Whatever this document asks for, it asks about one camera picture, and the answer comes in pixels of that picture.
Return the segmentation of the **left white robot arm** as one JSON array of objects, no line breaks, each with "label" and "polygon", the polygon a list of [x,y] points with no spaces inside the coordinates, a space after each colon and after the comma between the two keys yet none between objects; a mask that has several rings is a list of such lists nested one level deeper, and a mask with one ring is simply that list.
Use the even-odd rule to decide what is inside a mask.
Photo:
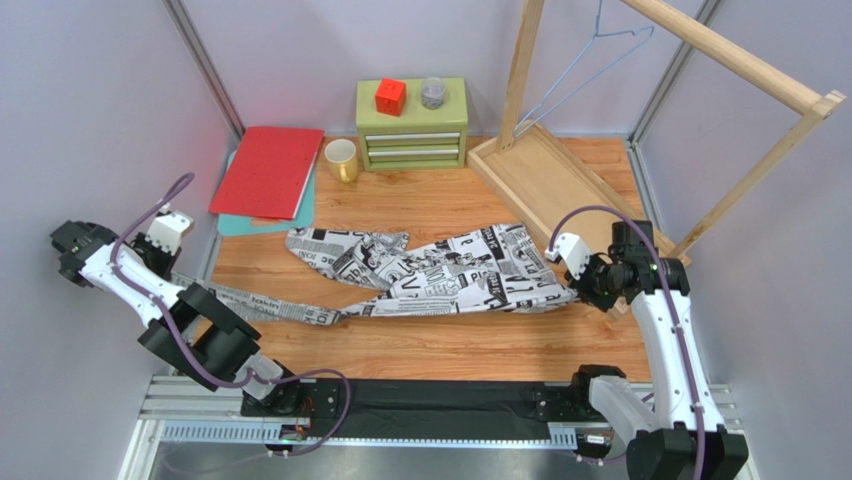
[{"label": "left white robot arm", "polygon": [[215,292],[176,283],[174,256],[137,236],[132,243],[101,225],[67,221],[54,230],[60,274],[80,287],[118,296],[139,316],[139,343],[210,391],[243,392],[242,415],[290,416],[305,400],[292,373],[260,352],[260,333]]}]

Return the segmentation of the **newspaper print trousers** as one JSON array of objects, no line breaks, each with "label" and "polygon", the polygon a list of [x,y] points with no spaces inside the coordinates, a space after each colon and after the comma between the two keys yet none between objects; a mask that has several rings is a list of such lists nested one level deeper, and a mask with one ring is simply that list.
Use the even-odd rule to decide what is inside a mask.
[{"label": "newspaper print trousers", "polygon": [[495,224],[408,249],[406,232],[293,228],[287,249],[336,282],[377,296],[330,309],[206,283],[241,318],[330,326],[351,317],[442,316],[480,312],[544,313],[577,299],[558,280],[522,223]]}]

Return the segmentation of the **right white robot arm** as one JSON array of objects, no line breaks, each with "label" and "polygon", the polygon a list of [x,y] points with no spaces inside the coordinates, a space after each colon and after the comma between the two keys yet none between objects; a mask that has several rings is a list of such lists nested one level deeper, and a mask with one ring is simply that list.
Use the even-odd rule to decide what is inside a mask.
[{"label": "right white robot arm", "polygon": [[552,242],[581,302],[601,311],[624,299],[643,337],[652,373],[647,405],[615,371],[594,374],[591,406],[626,443],[631,479],[734,479],[749,458],[745,437],[728,430],[706,380],[692,328],[690,285],[677,258],[653,243],[648,221],[618,221],[606,253],[577,235]]}]

